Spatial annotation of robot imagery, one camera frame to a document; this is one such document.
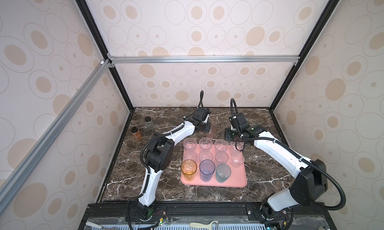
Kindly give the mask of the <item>clear faceted glass one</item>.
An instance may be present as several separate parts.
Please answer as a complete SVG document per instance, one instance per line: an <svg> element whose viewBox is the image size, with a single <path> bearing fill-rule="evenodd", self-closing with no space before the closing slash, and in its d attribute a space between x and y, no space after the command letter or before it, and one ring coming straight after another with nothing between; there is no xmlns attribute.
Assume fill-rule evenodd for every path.
<svg viewBox="0 0 384 230"><path fill-rule="evenodd" d="M211 150L213 142L211 139L204 137L199 141L199 146L201 152L207 152Z"/></svg>

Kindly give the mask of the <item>clear faceted glass five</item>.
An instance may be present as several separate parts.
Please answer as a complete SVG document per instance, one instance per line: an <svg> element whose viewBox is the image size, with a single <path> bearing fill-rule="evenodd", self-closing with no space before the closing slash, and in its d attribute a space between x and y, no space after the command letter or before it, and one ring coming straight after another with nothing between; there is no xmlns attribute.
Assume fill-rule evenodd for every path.
<svg viewBox="0 0 384 230"><path fill-rule="evenodd" d="M197 148L197 141L194 138L186 138L183 142L184 151L195 151Z"/></svg>

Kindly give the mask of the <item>clear faceted glass three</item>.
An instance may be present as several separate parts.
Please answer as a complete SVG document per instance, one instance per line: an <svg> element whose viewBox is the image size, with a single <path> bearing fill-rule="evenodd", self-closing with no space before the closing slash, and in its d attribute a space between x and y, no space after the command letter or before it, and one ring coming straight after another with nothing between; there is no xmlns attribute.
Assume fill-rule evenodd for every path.
<svg viewBox="0 0 384 230"><path fill-rule="evenodd" d="M217 151L221 151L221 152L227 151L228 147L229 145L225 140L221 140L221 139L215 140L215 149Z"/></svg>

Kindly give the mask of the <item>small clear round cup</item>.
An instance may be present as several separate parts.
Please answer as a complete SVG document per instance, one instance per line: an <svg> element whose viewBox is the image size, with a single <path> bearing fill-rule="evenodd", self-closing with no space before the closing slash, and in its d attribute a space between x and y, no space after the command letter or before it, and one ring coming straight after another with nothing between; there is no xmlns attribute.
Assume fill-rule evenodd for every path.
<svg viewBox="0 0 384 230"><path fill-rule="evenodd" d="M239 168L244 165L245 158L242 153L233 153L231 165L234 168Z"/></svg>

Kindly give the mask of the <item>clear faceted glass six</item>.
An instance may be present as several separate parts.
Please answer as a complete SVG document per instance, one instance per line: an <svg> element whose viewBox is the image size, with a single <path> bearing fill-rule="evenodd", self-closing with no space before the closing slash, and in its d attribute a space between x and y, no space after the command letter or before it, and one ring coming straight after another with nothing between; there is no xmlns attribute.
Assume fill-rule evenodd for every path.
<svg viewBox="0 0 384 230"><path fill-rule="evenodd" d="M199 160L213 160L213 155L210 151L202 151L199 153Z"/></svg>

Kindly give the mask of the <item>teal tall plastic tumbler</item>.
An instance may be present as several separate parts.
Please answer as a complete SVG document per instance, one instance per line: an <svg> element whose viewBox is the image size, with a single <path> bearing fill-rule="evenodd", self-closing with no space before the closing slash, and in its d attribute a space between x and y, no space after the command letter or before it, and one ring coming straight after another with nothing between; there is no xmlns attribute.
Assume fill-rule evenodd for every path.
<svg viewBox="0 0 384 230"><path fill-rule="evenodd" d="M216 168L216 181L224 183L231 176L232 170L226 163L221 163Z"/></svg>

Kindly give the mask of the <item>blue tall plastic tumbler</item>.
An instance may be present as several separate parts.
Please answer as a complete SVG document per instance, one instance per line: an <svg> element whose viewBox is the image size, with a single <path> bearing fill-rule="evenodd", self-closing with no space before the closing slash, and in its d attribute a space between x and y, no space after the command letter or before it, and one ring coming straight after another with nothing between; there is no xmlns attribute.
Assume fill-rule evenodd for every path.
<svg viewBox="0 0 384 230"><path fill-rule="evenodd" d="M203 182L209 182L216 170L216 165L212 160L205 159L200 163L200 179Z"/></svg>

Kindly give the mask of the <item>yellow tall plastic tumbler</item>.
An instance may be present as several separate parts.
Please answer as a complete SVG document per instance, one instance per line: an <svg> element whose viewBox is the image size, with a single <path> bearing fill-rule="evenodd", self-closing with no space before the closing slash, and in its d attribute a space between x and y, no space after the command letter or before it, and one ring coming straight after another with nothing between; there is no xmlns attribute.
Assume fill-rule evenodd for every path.
<svg viewBox="0 0 384 230"><path fill-rule="evenodd" d="M194 160L187 159L182 163L181 169L184 179L190 182L196 176L197 164Z"/></svg>

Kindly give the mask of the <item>clear faceted glass four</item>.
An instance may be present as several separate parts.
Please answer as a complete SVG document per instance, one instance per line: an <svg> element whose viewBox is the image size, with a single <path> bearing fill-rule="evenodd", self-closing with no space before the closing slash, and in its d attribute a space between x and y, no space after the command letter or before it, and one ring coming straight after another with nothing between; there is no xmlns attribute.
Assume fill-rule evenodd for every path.
<svg viewBox="0 0 384 230"><path fill-rule="evenodd" d="M244 150L244 142L232 141L231 142L231 154L242 154Z"/></svg>

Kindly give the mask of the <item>small pink plastic cup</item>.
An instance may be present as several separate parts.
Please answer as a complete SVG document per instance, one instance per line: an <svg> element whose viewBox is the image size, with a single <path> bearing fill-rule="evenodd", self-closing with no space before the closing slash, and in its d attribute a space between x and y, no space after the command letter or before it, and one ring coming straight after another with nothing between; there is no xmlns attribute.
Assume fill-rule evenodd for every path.
<svg viewBox="0 0 384 230"><path fill-rule="evenodd" d="M215 125L212 124L210 126L208 133L206 133L206 137L209 139L215 139L216 133L217 133L217 128Z"/></svg>

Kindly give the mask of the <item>clear faceted glass two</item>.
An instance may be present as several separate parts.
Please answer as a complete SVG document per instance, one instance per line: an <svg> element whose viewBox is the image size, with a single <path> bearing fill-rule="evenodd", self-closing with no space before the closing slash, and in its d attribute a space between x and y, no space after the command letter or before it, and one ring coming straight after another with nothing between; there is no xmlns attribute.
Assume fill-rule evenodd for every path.
<svg viewBox="0 0 384 230"><path fill-rule="evenodd" d="M197 161L197 154L194 151L184 151L183 161L186 160Z"/></svg>

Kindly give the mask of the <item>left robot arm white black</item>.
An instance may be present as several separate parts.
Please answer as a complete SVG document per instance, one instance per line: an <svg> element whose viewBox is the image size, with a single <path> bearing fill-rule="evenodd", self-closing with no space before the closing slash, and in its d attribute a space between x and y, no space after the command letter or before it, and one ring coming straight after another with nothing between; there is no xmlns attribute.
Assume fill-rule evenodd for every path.
<svg viewBox="0 0 384 230"><path fill-rule="evenodd" d="M208 108L198 107L172 130L154 132L152 139L143 147L140 161L146 169L146 175L140 194L133 198L135 209L143 219L147 220L152 215L156 189L163 171L171 163L175 145L196 132L209 132L210 113Z"/></svg>

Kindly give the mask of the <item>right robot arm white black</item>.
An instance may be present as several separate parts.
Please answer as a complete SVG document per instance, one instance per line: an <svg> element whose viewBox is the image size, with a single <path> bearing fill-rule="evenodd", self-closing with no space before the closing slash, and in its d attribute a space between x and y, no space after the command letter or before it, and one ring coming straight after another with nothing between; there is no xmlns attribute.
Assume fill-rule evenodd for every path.
<svg viewBox="0 0 384 230"><path fill-rule="evenodd" d="M295 178L289 188L263 200L261 211L266 219L285 208L308 207L328 189L327 178L305 163L311 161L309 158L290 149L259 124L250 125L242 113L234 113L229 120L231 127L226 129L226 136L261 149Z"/></svg>

